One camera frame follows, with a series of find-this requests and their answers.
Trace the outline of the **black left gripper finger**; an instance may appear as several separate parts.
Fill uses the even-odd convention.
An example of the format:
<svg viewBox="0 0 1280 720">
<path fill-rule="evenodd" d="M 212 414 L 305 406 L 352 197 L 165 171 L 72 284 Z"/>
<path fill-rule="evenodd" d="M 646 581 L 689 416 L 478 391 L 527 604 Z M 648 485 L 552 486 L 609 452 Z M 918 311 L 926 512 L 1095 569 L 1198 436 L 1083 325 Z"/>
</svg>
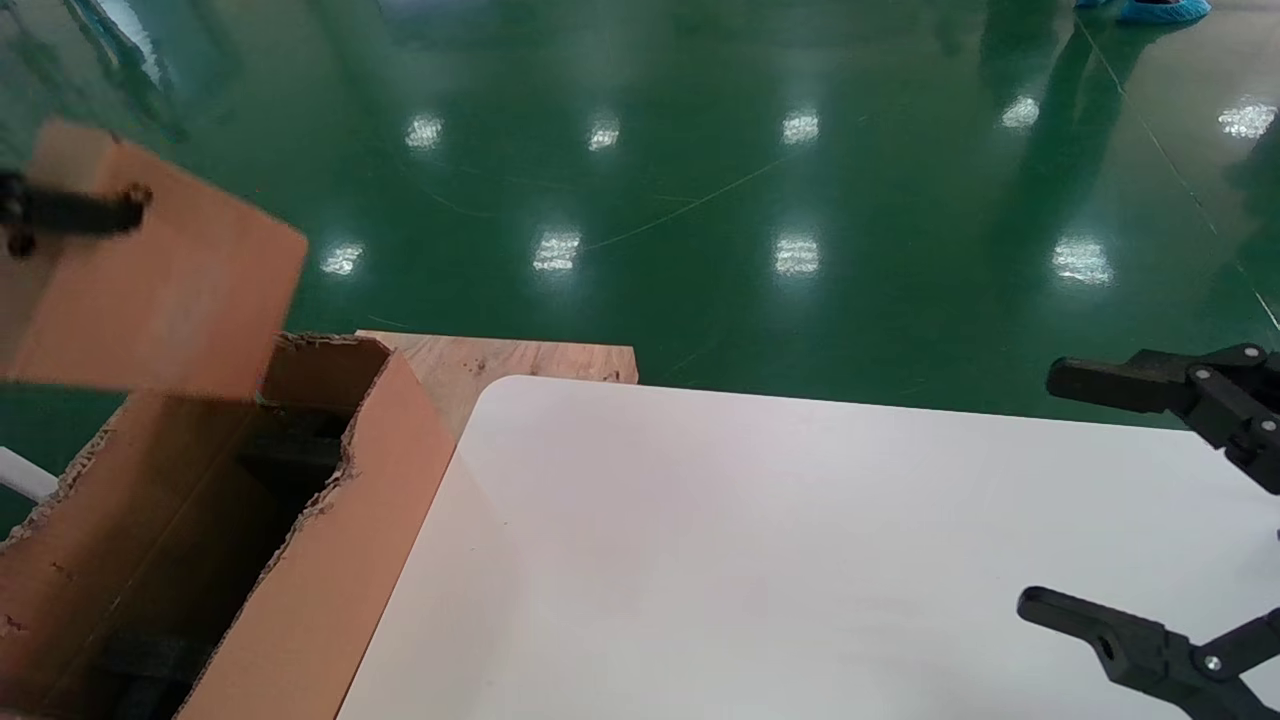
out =
<svg viewBox="0 0 1280 720">
<path fill-rule="evenodd" d="M 114 236 L 141 227 L 152 191 L 131 184 L 109 195 L 56 190 L 19 172 L 1 173 L 1 227 L 10 258 L 35 255 L 41 234 Z"/>
</svg>

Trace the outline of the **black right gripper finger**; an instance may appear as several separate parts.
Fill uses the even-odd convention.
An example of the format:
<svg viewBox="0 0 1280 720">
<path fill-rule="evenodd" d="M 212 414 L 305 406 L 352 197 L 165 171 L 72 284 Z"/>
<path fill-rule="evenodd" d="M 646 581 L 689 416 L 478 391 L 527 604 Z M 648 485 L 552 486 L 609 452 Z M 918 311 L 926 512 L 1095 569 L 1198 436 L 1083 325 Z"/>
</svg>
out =
<svg viewBox="0 0 1280 720">
<path fill-rule="evenodd" d="M 1279 493 L 1279 355 L 1235 345 L 1185 355 L 1143 348 L 1124 363 L 1060 357 L 1053 397 L 1178 418 L 1260 488 Z"/>
<path fill-rule="evenodd" d="M 1018 616 L 1087 643 L 1107 679 L 1189 719 L 1276 719 L 1244 674 L 1279 655 L 1279 611 L 1203 644 L 1165 625 L 1050 588 L 1025 588 Z"/>
</svg>

